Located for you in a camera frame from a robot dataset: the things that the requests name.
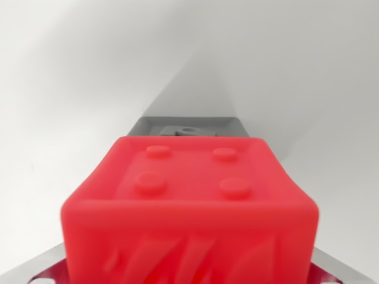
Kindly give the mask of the gripper right finger with black rubber pad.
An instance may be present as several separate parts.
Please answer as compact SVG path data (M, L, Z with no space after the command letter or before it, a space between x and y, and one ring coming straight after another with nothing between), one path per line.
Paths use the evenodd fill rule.
M375 281L326 253L313 253L309 283L375 283Z

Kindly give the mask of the gripper left finger with black rubber pad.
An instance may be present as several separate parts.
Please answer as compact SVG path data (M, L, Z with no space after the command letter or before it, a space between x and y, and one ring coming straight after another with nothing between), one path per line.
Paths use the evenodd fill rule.
M64 243L60 243L1 275L1 283L28 283L38 273L58 263L65 257Z

